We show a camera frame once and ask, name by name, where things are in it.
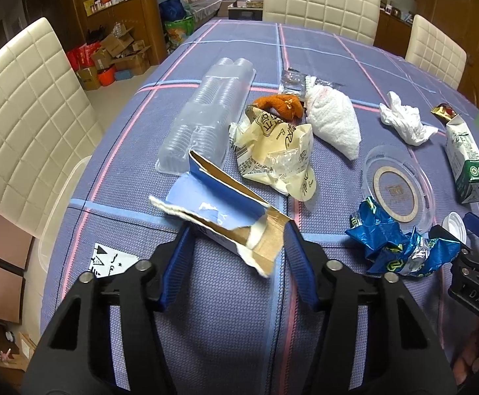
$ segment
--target crumpled white tissue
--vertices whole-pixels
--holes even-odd
[[[393,126],[407,144],[425,143],[431,135],[439,131],[436,127],[423,125],[418,108],[402,105],[395,92],[389,92],[388,99],[389,108],[380,104],[380,120],[384,125]]]
[[[313,134],[340,151],[349,160],[359,156],[360,126],[349,97],[329,86],[316,85],[316,77],[305,78],[307,123]]]

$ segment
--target clear plastic tray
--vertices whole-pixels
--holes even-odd
[[[433,189],[407,150],[380,145],[369,151],[362,167],[362,195],[373,196],[403,232],[410,232],[415,225],[424,233],[432,226]]]
[[[175,118],[157,153],[156,170],[180,175],[189,170],[189,151],[222,167],[228,150],[228,126],[240,118],[256,71],[240,58],[222,58]]]

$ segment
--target crumpled blue snack wrapper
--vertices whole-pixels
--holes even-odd
[[[399,273],[424,277],[454,260],[460,242],[446,239],[425,239],[416,227],[402,233],[399,224],[372,197],[359,206],[359,216],[351,217],[348,236],[365,246],[366,259],[373,262],[368,273]]]

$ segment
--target quilted chair back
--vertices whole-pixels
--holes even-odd
[[[0,49],[0,214],[40,237],[75,165],[102,131],[51,25]]]
[[[435,25],[416,14],[406,61],[457,89],[466,65],[466,52]]]
[[[263,0],[263,20],[375,41],[380,0]]]

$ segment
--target metal screw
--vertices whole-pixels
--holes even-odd
[[[140,260],[137,263],[135,263],[135,268],[139,270],[140,272],[148,270],[151,266],[152,264],[148,260]]]
[[[329,260],[327,262],[327,268],[331,269],[333,271],[341,270],[344,267],[344,265],[338,261],[338,260]]]
[[[81,281],[83,284],[87,284],[88,282],[93,281],[95,275],[92,272],[84,272],[78,277],[78,280]]]
[[[393,272],[388,272],[384,275],[384,279],[386,279],[386,281],[391,282],[393,284],[395,282],[398,282],[398,275]]]

